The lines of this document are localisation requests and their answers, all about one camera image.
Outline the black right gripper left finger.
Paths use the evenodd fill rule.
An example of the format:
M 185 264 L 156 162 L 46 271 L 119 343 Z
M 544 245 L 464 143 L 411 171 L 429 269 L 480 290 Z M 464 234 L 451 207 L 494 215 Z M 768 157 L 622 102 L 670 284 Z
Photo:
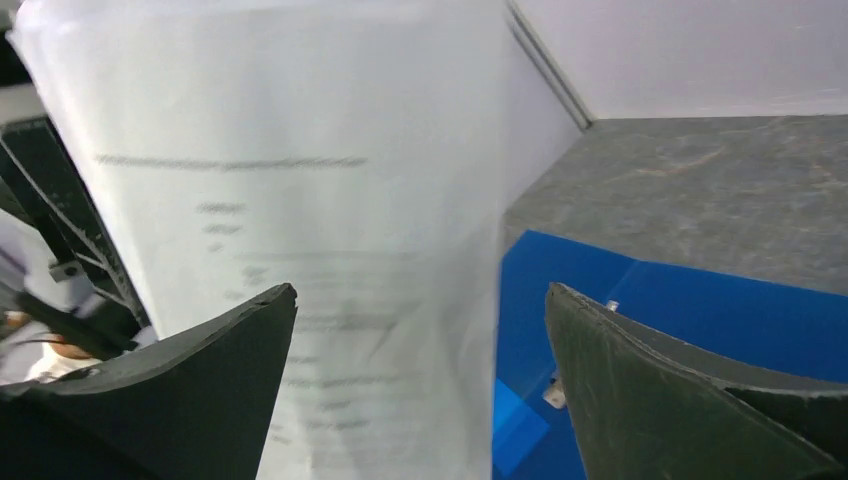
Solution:
M 291 344 L 282 284 L 142 349 L 1 389 L 5 479 L 252 479 Z

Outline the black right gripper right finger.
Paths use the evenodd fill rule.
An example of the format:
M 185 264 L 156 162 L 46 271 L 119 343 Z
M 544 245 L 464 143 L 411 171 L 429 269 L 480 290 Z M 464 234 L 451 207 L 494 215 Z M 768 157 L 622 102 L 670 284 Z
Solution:
M 591 479 L 843 479 L 847 387 L 740 362 L 561 284 L 545 324 Z

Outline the blue plastic folder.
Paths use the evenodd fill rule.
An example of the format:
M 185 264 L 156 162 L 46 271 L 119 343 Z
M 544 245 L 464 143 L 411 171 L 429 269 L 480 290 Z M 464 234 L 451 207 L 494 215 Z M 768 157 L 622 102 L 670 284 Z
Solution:
M 502 260 L 493 477 L 581 479 L 568 414 L 544 391 L 556 366 L 544 322 L 552 283 L 688 343 L 760 367 L 843 382 L 843 295 L 634 259 L 536 231 Z

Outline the white paper sheet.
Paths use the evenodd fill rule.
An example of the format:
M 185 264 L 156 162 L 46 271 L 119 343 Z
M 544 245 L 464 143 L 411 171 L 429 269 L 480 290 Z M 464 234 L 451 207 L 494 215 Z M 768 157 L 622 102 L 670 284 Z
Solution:
M 161 338 L 288 283 L 261 479 L 488 479 L 512 1 L 24 1 Z

